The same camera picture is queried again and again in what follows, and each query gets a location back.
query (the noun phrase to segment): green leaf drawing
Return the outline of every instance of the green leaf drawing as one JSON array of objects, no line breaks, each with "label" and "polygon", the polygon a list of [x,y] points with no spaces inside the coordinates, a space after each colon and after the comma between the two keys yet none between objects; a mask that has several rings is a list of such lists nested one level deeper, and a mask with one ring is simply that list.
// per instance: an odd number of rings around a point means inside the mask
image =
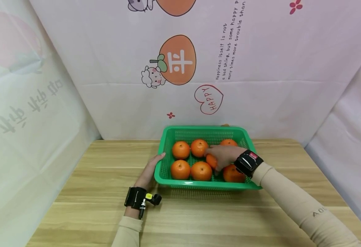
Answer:
[{"label": "green leaf drawing", "polygon": [[160,72],[167,72],[167,64],[163,60],[157,62],[157,67],[160,68]]},{"label": "green leaf drawing", "polygon": [[165,56],[163,54],[158,55],[157,60],[164,60]]}]

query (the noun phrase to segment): arm sleeve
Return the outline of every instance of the arm sleeve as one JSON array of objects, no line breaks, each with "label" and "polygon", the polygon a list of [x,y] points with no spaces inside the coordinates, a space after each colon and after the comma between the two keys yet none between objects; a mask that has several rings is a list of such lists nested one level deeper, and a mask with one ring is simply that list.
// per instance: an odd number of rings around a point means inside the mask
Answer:
[{"label": "arm sleeve", "polygon": [[266,163],[252,181],[261,185],[318,247],[361,247],[355,235],[329,210]]},{"label": "arm sleeve", "polygon": [[112,247],[139,247],[139,232],[141,230],[141,220],[123,216]]}]

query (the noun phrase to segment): red flower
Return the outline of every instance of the red flower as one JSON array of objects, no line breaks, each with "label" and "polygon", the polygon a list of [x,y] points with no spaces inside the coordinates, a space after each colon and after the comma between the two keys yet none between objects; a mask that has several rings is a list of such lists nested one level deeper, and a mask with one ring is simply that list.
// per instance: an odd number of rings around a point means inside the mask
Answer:
[{"label": "red flower", "polygon": [[290,10],[291,15],[296,11],[296,9],[301,10],[303,8],[303,5],[300,4],[301,1],[302,0],[296,0],[294,3],[290,3],[290,7],[292,8]]},{"label": "red flower", "polygon": [[167,114],[167,116],[168,116],[168,118],[169,118],[169,119],[171,119],[171,118],[175,117],[175,115],[174,115],[174,114],[172,114],[172,112],[170,112],[169,114]]}]

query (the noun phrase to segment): pink circle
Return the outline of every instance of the pink circle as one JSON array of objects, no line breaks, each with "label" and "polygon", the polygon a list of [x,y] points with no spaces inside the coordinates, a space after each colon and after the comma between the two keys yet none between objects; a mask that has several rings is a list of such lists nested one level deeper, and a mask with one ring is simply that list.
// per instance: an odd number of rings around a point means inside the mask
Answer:
[{"label": "pink circle", "polygon": [[9,68],[19,62],[17,56],[33,52],[42,57],[33,29],[19,17],[0,12],[0,66]]}]

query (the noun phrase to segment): wrist device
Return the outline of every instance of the wrist device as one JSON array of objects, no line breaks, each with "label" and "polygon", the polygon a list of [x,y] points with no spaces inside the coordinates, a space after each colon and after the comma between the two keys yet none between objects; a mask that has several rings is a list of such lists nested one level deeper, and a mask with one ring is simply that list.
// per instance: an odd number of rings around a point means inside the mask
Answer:
[{"label": "wrist device", "polygon": [[124,206],[139,210],[139,219],[143,217],[143,213],[146,209],[146,201],[152,203],[157,206],[161,202],[161,195],[151,193],[147,193],[144,188],[141,187],[130,187],[128,189],[126,201],[124,202]]},{"label": "wrist device", "polygon": [[251,150],[243,152],[234,162],[238,172],[245,174],[247,177],[252,178],[253,172],[256,168],[263,163],[263,159]]}]

